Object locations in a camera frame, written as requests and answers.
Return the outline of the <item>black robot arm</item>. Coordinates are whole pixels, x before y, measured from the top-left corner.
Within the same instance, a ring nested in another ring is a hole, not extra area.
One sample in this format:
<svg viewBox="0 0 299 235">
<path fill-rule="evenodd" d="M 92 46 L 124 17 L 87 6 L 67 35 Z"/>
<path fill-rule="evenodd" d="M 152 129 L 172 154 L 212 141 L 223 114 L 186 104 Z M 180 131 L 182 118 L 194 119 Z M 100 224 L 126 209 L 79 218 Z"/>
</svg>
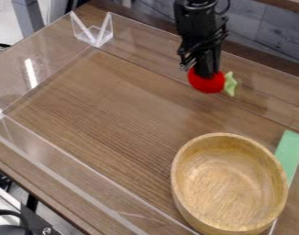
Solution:
<svg viewBox="0 0 299 235">
<path fill-rule="evenodd" d="M 222 43 L 228 36 L 226 10 L 216 11 L 218 0 L 175 0 L 174 17 L 182 43 L 180 68 L 210 79 L 219 72 Z"/>
</svg>

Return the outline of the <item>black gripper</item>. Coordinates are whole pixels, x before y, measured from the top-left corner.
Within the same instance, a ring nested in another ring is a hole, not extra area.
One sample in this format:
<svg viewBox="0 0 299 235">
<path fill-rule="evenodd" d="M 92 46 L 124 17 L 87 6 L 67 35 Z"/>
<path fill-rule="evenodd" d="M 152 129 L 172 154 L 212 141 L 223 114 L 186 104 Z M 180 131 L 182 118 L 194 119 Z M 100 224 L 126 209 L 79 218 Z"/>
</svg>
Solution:
<svg viewBox="0 0 299 235">
<path fill-rule="evenodd" d="M 195 69 L 199 76 L 211 78 L 219 70 L 222 42 L 228 36 L 228 18 L 214 15 L 182 16 L 176 19 L 176 29 L 182 37 L 178 49 L 180 69 Z"/>
</svg>

